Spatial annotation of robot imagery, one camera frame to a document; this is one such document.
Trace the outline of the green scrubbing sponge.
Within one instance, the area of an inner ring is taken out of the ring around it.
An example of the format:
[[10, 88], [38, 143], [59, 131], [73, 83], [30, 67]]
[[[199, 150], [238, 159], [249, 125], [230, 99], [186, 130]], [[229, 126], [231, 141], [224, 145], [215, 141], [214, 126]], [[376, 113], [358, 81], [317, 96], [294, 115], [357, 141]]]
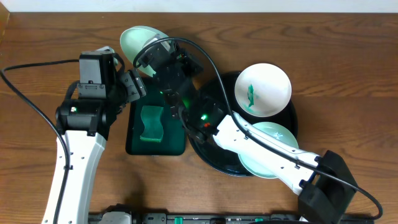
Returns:
[[164, 128], [161, 122], [164, 108], [161, 106], [145, 105], [141, 110], [141, 120], [144, 130], [140, 135], [141, 141], [161, 142], [164, 136]]

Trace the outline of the pale green plate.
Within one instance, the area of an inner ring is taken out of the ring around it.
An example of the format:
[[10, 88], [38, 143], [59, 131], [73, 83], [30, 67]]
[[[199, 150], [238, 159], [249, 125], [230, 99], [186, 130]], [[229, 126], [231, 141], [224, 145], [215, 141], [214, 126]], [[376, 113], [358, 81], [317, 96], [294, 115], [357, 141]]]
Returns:
[[[253, 124], [258, 130], [272, 136], [273, 138], [282, 141], [289, 146], [298, 148], [298, 142], [295, 136], [285, 127], [280, 124], [272, 122], [260, 122]], [[259, 163], [250, 159], [248, 156], [238, 155], [240, 162], [243, 167], [249, 171], [251, 174], [261, 177], [264, 179], [276, 179], [277, 177], [265, 167], [261, 166]]]
[[153, 27], [134, 26], [120, 36], [120, 45], [124, 55], [133, 63], [137, 54], [149, 43], [168, 37], [167, 34]]

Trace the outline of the pale green plate front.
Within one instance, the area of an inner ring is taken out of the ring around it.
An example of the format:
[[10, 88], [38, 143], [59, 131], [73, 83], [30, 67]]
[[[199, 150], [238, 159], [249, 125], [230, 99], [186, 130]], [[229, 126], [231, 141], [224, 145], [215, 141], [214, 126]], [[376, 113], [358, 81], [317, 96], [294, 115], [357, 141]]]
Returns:
[[[298, 142], [295, 136], [285, 127], [280, 124], [272, 122], [260, 122], [253, 124], [258, 130], [272, 136], [273, 138], [282, 141], [289, 146], [298, 148]], [[276, 179], [277, 177], [265, 167], [261, 166], [259, 163], [250, 159], [248, 156], [238, 155], [240, 162], [243, 167], [249, 171], [251, 174], [261, 177], [264, 179]]]

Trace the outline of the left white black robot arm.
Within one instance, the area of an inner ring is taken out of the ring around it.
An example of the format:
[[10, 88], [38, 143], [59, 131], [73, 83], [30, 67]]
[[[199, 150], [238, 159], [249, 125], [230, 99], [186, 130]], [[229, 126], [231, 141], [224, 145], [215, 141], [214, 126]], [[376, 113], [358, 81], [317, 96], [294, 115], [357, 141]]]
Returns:
[[88, 223], [90, 200], [98, 163], [106, 147], [110, 126], [122, 106], [146, 95], [137, 70], [117, 78], [122, 95], [114, 100], [94, 95], [72, 97], [85, 88], [101, 90], [104, 83], [73, 82], [57, 108], [57, 161], [43, 223]]

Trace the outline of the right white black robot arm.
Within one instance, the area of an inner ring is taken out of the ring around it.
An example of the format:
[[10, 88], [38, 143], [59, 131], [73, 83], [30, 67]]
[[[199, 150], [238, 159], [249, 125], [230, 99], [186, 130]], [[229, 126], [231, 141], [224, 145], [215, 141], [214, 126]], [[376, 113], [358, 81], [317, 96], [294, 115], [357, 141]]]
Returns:
[[202, 64], [166, 37], [146, 44], [134, 60], [144, 68], [172, 114], [197, 141], [247, 156], [270, 170], [298, 196], [300, 215], [308, 222], [339, 223], [358, 190], [345, 161], [327, 151], [323, 156], [289, 146], [260, 131], [231, 109], [229, 100], [219, 102], [200, 93], [192, 76]]

